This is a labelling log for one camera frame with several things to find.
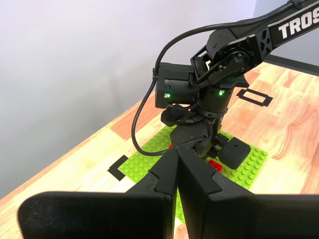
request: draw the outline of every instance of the black cable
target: black cable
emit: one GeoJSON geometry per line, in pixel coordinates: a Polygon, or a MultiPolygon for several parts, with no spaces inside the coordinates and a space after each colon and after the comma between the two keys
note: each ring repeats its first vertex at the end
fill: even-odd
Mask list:
{"type": "Polygon", "coordinates": [[[270,12],[270,13],[268,13],[266,15],[260,16],[260,17],[256,17],[256,18],[252,18],[252,19],[248,19],[248,20],[243,20],[243,21],[239,21],[239,22],[221,23],[221,24],[214,24],[214,25],[208,25],[208,26],[203,26],[203,27],[200,27],[200,28],[196,28],[196,29],[187,31],[187,32],[177,36],[172,41],[170,41],[163,48],[163,50],[160,52],[160,54],[159,54],[159,56],[158,56],[158,58],[156,60],[155,68],[154,68],[154,77],[153,77],[152,83],[151,83],[150,88],[148,89],[146,95],[142,99],[142,102],[141,102],[141,104],[140,104],[140,106],[139,106],[139,108],[138,108],[138,110],[137,110],[137,112],[135,114],[134,119],[133,119],[131,135],[132,135],[133,145],[136,148],[136,150],[139,153],[141,153],[143,155],[146,155],[146,156],[160,156],[160,155],[163,155],[164,153],[166,153],[166,151],[167,151],[167,150],[162,150],[162,151],[158,151],[158,152],[146,152],[146,151],[142,150],[142,148],[139,146],[139,144],[138,144],[138,142],[136,140],[135,129],[136,129],[136,124],[137,124],[138,118],[140,116],[140,113],[142,111],[142,108],[144,107],[147,99],[149,98],[149,96],[150,96],[150,94],[151,94],[151,92],[152,92],[152,90],[153,90],[153,88],[154,88],[154,86],[156,84],[157,76],[159,74],[160,62],[161,62],[162,58],[164,57],[165,53],[168,51],[168,49],[170,49],[174,44],[176,44],[177,42],[183,40],[184,38],[187,38],[189,36],[196,35],[196,34],[199,34],[199,33],[202,33],[202,32],[219,30],[219,29],[226,29],[226,28],[244,27],[244,26],[250,26],[250,25],[257,24],[257,23],[262,22],[262,21],[264,21],[264,20],[266,20],[266,19],[268,19],[270,17],[274,17],[275,15],[278,15],[278,14],[288,10],[292,6],[294,6],[294,5],[290,2],[290,3],[287,3],[286,5],[283,5],[283,6],[279,7],[278,9],[273,10],[272,12],[270,12]]]}
{"type": "Polygon", "coordinates": [[[199,34],[202,32],[254,25],[254,24],[260,23],[260,22],[262,22],[270,17],[274,17],[275,15],[278,15],[278,14],[288,10],[292,6],[294,6],[294,5],[290,2],[290,3],[287,3],[286,5],[283,5],[279,8],[277,8],[276,10],[273,10],[272,12],[270,12],[266,15],[262,15],[260,17],[256,17],[256,18],[252,18],[252,19],[248,19],[248,20],[243,20],[243,21],[239,21],[239,22],[208,25],[208,26],[203,26],[203,27],[199,27],[199,28],[184,32],[183,34],[175,37],[172,41],[170,41],[163,48],[163,50],[160,52],[160,54],[156,60],[156,63],[155,63],[155,69],[154,69],[155,75],[158,75],[158,73],[159,73],[160,62],[161,62],[162,58],[164,57],[165,53],[167,52],[168,49],[170,49],[177,42],[179,42],[179,41],[181,41],[189,36],[193,36],[193,35],[196,35],[196,34],[199,34]]]}

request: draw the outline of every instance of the black mount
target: black mount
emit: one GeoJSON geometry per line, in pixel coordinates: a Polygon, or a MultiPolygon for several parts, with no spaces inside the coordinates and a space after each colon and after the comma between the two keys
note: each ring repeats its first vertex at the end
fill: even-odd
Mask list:
{"type": "Polygon", "coordinates": [[[184,147],[126,193],[37,194],[18,221],[25,239],[173,239],[177,186],[190,239],[319,238],[319,195],[254,195],[184,147]]]}

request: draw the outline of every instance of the wooden table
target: wooden table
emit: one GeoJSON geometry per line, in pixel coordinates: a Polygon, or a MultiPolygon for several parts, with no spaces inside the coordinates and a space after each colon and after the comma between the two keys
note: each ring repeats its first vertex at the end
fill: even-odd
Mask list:
{"type": "MultiPolygon", "coordinates": [[[[246,74],[252,90],[274,99],[261,107],[242,99],[235,89],[222,129],[269,152],[251,187],[257,194],[319,193],[319,77],[263,63],[246,74]]],[[[256,95],[245,96],[263,101],[256,95]]],[[[161,110],[148,100],[137,126],[140,145],[164,125],[161,110]]],[[[131,124],[139,103],[56,160],[0,200],[0,238],[22,238],[16,213],[28,197],[44,191],[125,192],[134,183],[118,181],[107,170],[122,155],[136,150],[130,139],[131,124]]],[[[187,238],[179,220],[175,238],[187,238]]]]}

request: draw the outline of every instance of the black electronic housing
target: black electronic housing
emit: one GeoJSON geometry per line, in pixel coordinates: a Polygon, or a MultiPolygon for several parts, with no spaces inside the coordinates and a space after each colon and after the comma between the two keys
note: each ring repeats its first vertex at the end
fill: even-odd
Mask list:
{"type": "Polygon", "coordinates": [[[168,104],[192,104],[198,92],[197,88],[189,84],[193,74],[192,66],[161,63],[155,107],[166,109],[168,104]]]}

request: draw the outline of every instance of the black plastic part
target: black plastic part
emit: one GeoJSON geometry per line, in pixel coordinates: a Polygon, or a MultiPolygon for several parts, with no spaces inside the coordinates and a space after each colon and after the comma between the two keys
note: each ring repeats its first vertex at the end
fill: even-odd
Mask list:
{"type": "Polygon", "coordinates": [[[233,137],[219,152],[218,158],[231,169],[237,169],[249,153],[250,146],[233,137]]]}
{"type": "Polygon", "coordinates": [[[219,220],[220,215],[212,212],[209,195],[220,194],[227,199],[221,185],[231,187],[232,194],[250,194],[247,190],[222,176],[204,160],[190,154],[185,148],[178,148],[180,169],[178,171],[178,188],[183,206],[189,239],[220,238],[215,235],[208,237],[214,230],[212,223],[219,220]]]}
{"type": "Polygon", "coordinates": [[[176,185],[189,239],[319,238],[319,195],[254,195],[185,147],[125,194],[37,194],[18,221],[25,239],[173,239],[176,185]]]}
{"type": "Polygon", "coordinates": [[[227,111],[233,91],[234,88],[221,89],[213,86],[206,87],[200,90],[197,105],[200,109],[207,112],[224,113],[227,111]],[[219,95],[220,91],[224,91],[222,96],[219,95]]]}
{"type": "Polygon", "coordinates": [[[155,106],[165,109],[168,104],[173,103],[191,104],[198,91],[189,84],[193,74],[192,66],[161,63],[156,84],[155,106]]]}
{"type": "Polygon", "coordinates": [[[237,40],[237,37],[230,29],[217,30],[211,33],[206,45],[207,55],[212,62],[219,61],[221,56],[224,56],[224,52],[220,50],[225,46],[225,43],[237,40]]]}
{"type": "Polygon", "coordinates": [[[173,239],[178,154],[169,149],[127,193],[47,192],[20,206],[25,239],[173,239]]]}
{"type": "Polygon", "coordinates": [[[219,87],[222,89],[232,89],[235,87],[247,88],[249,87],[249,83],[246,81],[245,75],[242,75],[221,81],[219,87]]]}
{"type": "Polygon", "coordinates": [[[241,91],[238,92],[237,96],[238,96],[240,99],[242,99],[242,100],[248,101],[248,102],[250,102],[250,103],[253,103],[253,104],[256,104],[256,105],[262,106],[262,107],[263,107],[263,106],[266,106],[266,107],[267,107],[267,106],[270,104],[270,102],[273,100],[272,97],[270,97],[270,96],[268,96],[268,95],[266,95],[266,94],[257,92],[257,91],[253,91],[253,90],[251,90],[251,89],[245,89],[245,90],[244,90],[244,89],[241,89],[241,91]],[[263,102],[259,102],[259,101],[257,101],[257,100],[248,98],[248,97],[244,96],[244,94],[245,94],[246,92],[253,93],[253,94],[257,95],[257,96],[265,97],[265,99],[264,99],[263,102]]]}
{"type": "Polygon", "coordinates": [[[194,111],[189,111],[180,105],[169,106],[160,116],[160,120],[169,127],[175,124],[196,123],[202,119],[194,111]]]}
{"type": "Polygon", "coordinates": [[[176,148],[170,148],[160,160],[150,169],[158,179],[155,186],[156,192],[171,196],[176,195],[177,189],[178,153],[176,148]]]}
{"type": "Polygon", "coordinates": [[[211,147],[212,124],[208,120],[199,123],[178,125],[171,133],[171,143],[173,146],[195,139],[203,138],[204,143],[189,144],[186,148],[193,149],[198,155],[205,155],[211,147]]]}
{"type": "Polygon", "coordinates": [[[123,155],[119,158],[112,166],[108,169],[108,171],[119,181],[121,181],[125,175],[119,170],[119,167],[127,160],[128,158],[123,155]]]}

